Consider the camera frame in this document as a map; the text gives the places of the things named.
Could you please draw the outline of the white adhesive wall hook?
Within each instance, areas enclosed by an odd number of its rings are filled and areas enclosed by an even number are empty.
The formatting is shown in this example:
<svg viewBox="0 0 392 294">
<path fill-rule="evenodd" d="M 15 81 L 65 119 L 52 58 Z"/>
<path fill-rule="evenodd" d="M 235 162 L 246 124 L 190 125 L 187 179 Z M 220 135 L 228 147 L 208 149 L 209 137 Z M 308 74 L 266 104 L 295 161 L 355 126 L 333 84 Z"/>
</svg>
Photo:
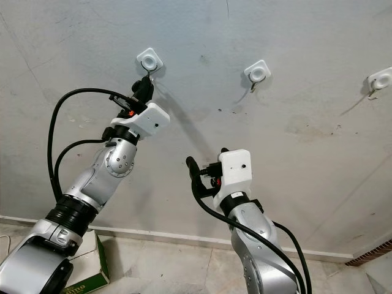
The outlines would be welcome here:
<svg viewBox="0 0 392 294">
<path fill-rule="evenodd" d="M 157 55 L 154 48 L 146 48 L 146 50 L 140 53 L 136 59 L 140 67 L 146 71 L 146 75 L 149 76 L 151 80 L 153 80 L 152 74 L 164 67 L 164 62 L 160 59 L 159 55 Z"/>
<path fill-rule="evenodd" d="M 365 80 L 367 81 L 367 86 L 369 87 L 367 99 L 375 100 L 373 97 L 375 92 L 392 85 L 392 67 L 387 67 L 383 70 L 377 71 L 376 73 L 367 76 Z"/>
<path fill-rule="evenodd" d="M 258 83 L 263 82 L 272 76 L 270 68 L 263 59 L 247 67 L 246 70 L 243 71 L 243 74 L 251 81 L 251 88 L 249 90 L 251 93 L 255 92 Z"/>
</svg>

